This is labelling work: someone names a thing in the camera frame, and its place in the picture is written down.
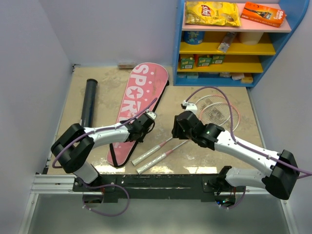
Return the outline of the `pink racket bag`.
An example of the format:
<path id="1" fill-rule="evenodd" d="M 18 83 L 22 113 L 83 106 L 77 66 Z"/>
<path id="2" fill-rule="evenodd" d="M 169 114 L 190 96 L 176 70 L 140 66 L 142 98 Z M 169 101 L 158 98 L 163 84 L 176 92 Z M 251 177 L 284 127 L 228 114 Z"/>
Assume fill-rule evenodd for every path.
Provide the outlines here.
<path id="1" fill-rule="evenodd" d="M 169 85 L 167 70 L 156 63 L 146 62 L 137 65 L 130 73 L 121 102 L 117 122 L 134 117 L 157 98 L 149 110 L 155 112 L 164 93 Z M 115 168 L 123 167 L 129 160 L 138 141 L 114 143 L 115 157 L 107 153 L 107 161 Z"/>

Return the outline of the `black shuttlecock tube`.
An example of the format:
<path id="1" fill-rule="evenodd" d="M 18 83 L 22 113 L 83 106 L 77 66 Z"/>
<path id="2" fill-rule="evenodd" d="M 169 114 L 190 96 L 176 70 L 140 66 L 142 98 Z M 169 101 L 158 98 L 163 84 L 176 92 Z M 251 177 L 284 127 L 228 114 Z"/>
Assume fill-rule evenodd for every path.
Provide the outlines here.
<path id="1" fill-rule="evenodd" d="M 83 106 L 81 112 L 81 126 L 92 127 L 93 115 L 96 102 L 98 81 L 95 79 L 88 79 L 86 81 Z"/>

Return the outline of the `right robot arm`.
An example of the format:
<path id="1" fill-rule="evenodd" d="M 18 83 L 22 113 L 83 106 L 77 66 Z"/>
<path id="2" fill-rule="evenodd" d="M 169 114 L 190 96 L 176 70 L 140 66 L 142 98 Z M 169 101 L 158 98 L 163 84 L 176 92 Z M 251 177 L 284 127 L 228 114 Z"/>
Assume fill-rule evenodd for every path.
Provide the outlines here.
<path id="1" fill-rule="evenodd" d="M 213 123 L 203 124 L 191 111 L 174 117 L 172 135 L 189 139 L 202 148 L 223 152 L 251 165 L 252 169 L 225 166 L 209 185 L 227 192 L 233 187 L 265 189 L 276 198 L 288 200 L 299 177 L 293 153 L 263 149 L 241 139 Z"/>

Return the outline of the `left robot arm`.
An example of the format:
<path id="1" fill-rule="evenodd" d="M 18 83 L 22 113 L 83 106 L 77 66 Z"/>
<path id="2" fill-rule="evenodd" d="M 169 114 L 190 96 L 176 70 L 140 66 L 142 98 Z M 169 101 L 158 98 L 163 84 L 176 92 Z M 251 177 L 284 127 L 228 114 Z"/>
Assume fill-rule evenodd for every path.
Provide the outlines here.
<path id="1" fill-rule="evenodd" d="M 89 153 L 97 147 L 123 142 L 142 142 L 155 124 L 157 114 L 147 111 L 139 117 L 123 120 L 114 125 L 83 128 L 72 124 L 52 145 L 51 153 L 55 156 L 52 166 L 58 162 L 68 174 L 74 174 L 84 182 L 89 191 L 96 191 L 101 186 L 99 172 L 86 161 Z"/>

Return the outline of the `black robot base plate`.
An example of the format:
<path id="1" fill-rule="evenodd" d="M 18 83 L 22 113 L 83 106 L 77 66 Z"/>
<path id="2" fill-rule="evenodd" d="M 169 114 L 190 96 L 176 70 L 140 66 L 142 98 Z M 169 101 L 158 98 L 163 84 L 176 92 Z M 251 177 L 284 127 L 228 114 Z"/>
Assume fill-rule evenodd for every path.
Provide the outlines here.
<path id="1" fill-rule="evenodd" d="M 238 200 L 243 187 L 217 185 L 217 174 L 102 175 L 85 186 L 74 180 L 74 192 L 84 193 L 89 202 L 116 203 L 119 199 L 182 199 L 216 202 L 229 207 Z"/>

